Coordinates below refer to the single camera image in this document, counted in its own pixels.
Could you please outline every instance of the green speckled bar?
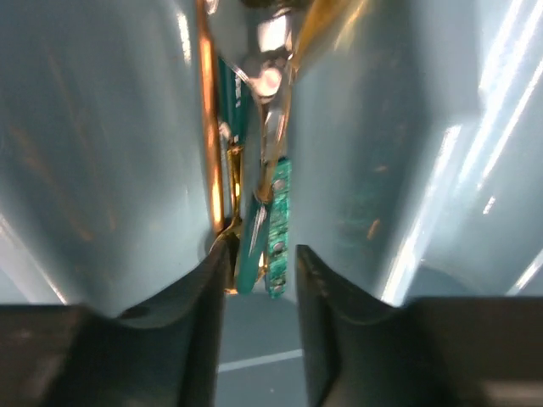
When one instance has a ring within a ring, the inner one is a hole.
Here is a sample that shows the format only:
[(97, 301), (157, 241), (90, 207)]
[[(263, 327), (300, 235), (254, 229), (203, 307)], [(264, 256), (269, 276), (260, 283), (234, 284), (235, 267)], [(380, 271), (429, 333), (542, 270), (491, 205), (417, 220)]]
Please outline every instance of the green speckled bar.
[(274, 199), (271, 206), (266, 273), (266, 290), (272, 298), (278, 298), (284, 293), (287, 282), (290, 171), (290, 161), (282, 159), (273, 179)]

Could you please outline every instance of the teal handle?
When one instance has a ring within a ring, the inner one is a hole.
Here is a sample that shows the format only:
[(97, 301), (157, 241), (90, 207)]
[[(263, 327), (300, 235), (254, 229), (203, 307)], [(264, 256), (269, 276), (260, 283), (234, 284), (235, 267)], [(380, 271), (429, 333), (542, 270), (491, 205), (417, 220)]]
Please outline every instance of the teal handle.
[(273, 199), (262, 202), (255, 194), (251, 196), (245, 215), (239, 258), (237, 262), (236, 289), (240, 294), (249, 294), (258, 278), (259, 260), (266, 250)]
[(249, 88), (222, 59), (219, 59), (219, 74), (221, 78), (221, 117), (230, 127), (232, 143), (243, 146), (248, 123)]

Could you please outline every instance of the green handle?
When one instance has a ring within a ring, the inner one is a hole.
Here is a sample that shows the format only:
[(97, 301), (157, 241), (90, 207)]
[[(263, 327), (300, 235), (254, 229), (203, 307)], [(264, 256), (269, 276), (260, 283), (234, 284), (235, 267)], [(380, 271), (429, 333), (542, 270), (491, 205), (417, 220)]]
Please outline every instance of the green handle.
[(230, 127), (232, 143), (243, 146), (248, 122), (249, 88), (222, 59), (219, 59), (219, 74), (221, 76), (222, 120)]
[(258, 278), (258, 264), (262, 253), (266, 251), (270, 231), (272, 202), (273, 199), (263, 202), (254, 194), (251, 196), (238, 253), (236, 289), (240, 294), (249, 294)]

